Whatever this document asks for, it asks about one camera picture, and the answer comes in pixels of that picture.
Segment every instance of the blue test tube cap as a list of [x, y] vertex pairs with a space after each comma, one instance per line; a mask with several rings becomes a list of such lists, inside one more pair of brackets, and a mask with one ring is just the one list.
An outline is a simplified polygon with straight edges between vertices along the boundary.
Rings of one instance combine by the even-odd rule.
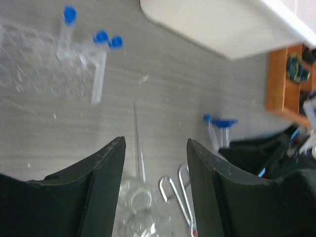
[[203, 118], [207, 124], [210, 124], [212, 121], [212, 116], [210, 114], [205, 114]]
[[76, 21], [77, 12], [71, 5], [66, 5], [64, 8], [64, 21], [67, 26], [74, 24]]
[[229, 128], [235, 123], [238, 123], [238, 119], [215, 119], [212, 120], [212, 124], [216, 125], [219, 128]]
[[123, 39], [121, 36], [113, 36], [111, 41], [109, 41], [110, 49], [118, 49], [123, 47]]
[[105, 30], [100, 30], [93, 36], [93, 42], [95, 44], [106, 43], [109, 40], [108, 33]]

